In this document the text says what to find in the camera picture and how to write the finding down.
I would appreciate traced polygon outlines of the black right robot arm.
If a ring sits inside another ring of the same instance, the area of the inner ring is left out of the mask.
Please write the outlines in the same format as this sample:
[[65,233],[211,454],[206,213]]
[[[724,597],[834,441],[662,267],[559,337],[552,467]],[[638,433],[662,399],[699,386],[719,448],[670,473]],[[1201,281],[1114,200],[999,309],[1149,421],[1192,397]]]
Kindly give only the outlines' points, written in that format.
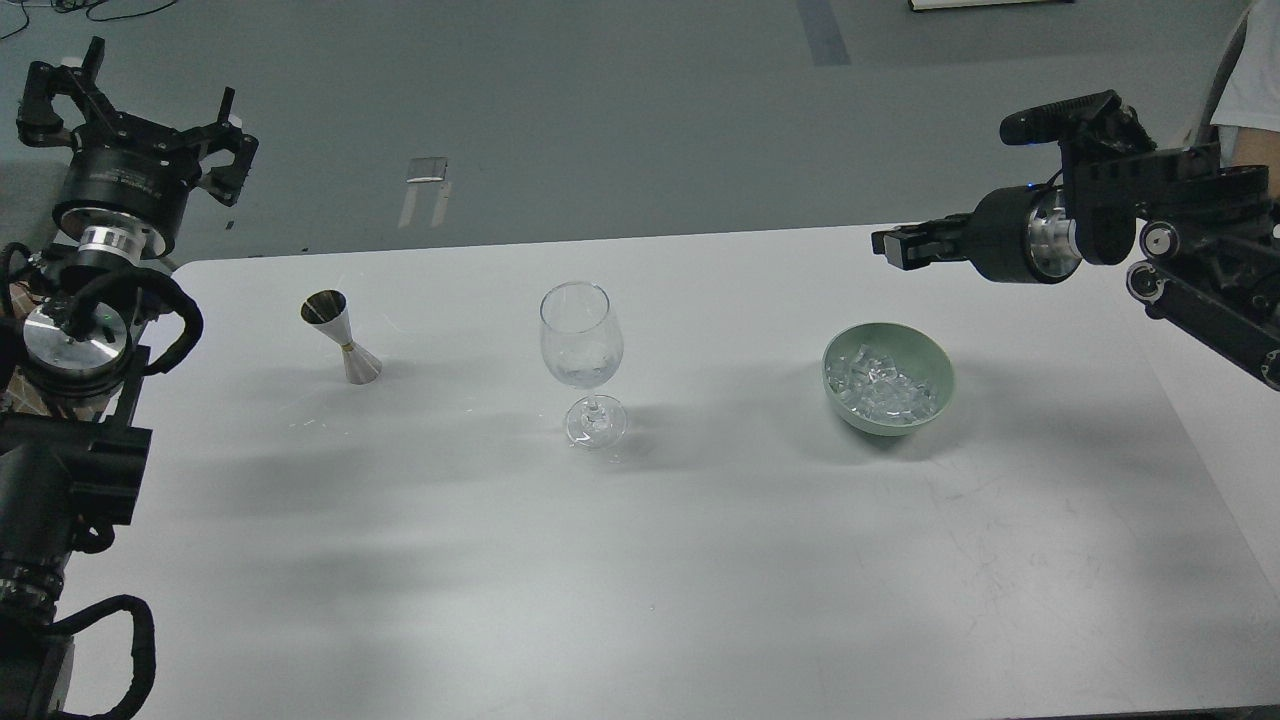
[[1277,204],[1262,165],[1225,167],[1202,137],[1160,149],[1112,90],[1005,117],[1009,146],[1053,143],[1051,181],[987,193],[973,211],[877,231],[909,272],[968,263],[987,281],[1057,284],[1082,264],[1116,266],[1148,316],[1277,387]]

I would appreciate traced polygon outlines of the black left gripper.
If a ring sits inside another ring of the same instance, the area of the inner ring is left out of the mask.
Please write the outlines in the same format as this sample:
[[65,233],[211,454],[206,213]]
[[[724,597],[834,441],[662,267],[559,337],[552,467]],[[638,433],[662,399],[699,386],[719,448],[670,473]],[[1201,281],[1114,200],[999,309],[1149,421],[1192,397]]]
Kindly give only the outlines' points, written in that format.
[[[92,224],[114,222],[141,237],[143,259],[169,255],[192,190],[225,208],[241,199],[259,150],[255,136],[232,119],[236,90],[225,87],[215,120],[179,137],[134,137],[97,86],[106,40],[93,36],[79,64],[32,61],[20,96],[18,140],[32,149],[70,149],[70,163],[52,205],[55,227],[79,237]],[[70,127],[58,110],[65,99],[82,117]]]

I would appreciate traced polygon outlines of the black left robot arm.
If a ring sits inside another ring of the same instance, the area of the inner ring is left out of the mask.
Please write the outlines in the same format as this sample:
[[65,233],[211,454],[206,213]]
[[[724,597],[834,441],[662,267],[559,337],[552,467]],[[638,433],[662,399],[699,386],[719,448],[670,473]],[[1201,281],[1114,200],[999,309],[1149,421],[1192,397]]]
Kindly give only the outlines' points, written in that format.
[[259,141],[232,117],[175,129],[113,106],[97,87],[105,42],[78,65],[33,61],[15,119],[31,147],[67,147],[52,205],[64,250],[3,249],[3,386],[22,379],[41,414],[3,411],[3,716],[68,719],[76,637],[125,614],[131,683],[105,719],[133,719],[157,674],[150,606],[116,594],[58,614],[67,564],[102,553],[131,524],[152,433],[134,424],[143,382],[169,373],[204,333],[197,302],[155,268],[189,196],[233,206]]

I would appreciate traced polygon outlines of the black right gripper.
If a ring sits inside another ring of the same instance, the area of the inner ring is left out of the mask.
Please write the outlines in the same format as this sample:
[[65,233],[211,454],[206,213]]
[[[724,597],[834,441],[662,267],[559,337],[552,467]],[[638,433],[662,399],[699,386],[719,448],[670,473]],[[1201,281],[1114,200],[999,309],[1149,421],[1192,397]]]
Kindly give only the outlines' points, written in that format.
[[1043,187],[1005,187],[987,193],[972,213],[874,231],[872,252],[911,272],[938,263],[970,263],[987,281],[1044,283],[1028,241]]

